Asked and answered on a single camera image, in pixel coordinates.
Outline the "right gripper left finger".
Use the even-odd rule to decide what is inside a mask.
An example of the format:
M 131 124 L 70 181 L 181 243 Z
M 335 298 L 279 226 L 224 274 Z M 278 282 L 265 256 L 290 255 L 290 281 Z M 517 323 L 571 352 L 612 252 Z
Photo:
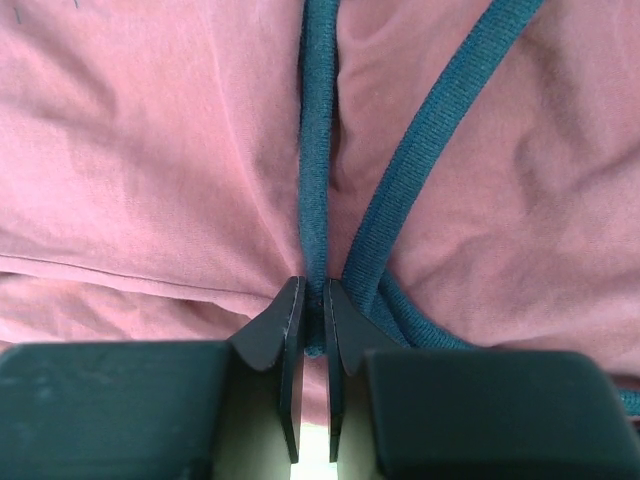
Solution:
M 225 341 L 23 344 L 1 357 L 5 479 L 286 479 L 306 282 Z

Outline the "red tank top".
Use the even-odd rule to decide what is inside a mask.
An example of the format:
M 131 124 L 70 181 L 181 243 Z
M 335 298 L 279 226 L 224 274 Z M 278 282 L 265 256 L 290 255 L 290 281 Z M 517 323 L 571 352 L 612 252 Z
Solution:
M 308 279 L 639 416 L 635 1 L 5 1 L 1 345 L 223 339 Z

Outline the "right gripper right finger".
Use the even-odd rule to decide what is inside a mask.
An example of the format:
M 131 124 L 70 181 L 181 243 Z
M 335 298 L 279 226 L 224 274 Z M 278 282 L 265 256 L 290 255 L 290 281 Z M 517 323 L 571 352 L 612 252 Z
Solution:
M 573 352 L 404 348 L 324 288 L 330 459 L 342 479 L 635 479 L 639 436 Z

